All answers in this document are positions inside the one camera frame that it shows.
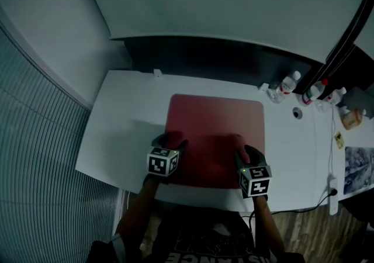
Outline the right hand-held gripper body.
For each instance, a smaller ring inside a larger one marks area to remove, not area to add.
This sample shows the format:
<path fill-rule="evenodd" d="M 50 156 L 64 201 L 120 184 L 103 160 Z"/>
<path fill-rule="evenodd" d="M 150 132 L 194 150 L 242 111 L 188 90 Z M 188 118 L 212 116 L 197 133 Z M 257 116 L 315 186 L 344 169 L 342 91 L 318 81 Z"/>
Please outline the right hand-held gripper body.
<path fill-rule="evenodd" d="M 272 172 L 267 164 L 239 165 L 239 187 L 244 199 L 268 194 Z"/>

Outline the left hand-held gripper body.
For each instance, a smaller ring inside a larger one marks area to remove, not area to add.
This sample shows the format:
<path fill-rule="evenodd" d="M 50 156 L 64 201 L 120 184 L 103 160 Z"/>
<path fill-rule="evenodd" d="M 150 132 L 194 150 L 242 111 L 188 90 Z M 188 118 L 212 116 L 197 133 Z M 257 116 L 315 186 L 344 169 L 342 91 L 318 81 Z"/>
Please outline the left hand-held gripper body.
<path fill-rule="evenodd" d="M 171 176 L 177 170 L 179 151 L 161 147 L 150 147 L 147 154 L 147 176 L 143 184 L 149 179 L 155 179 L 159 183 L 169 184 Z"/>

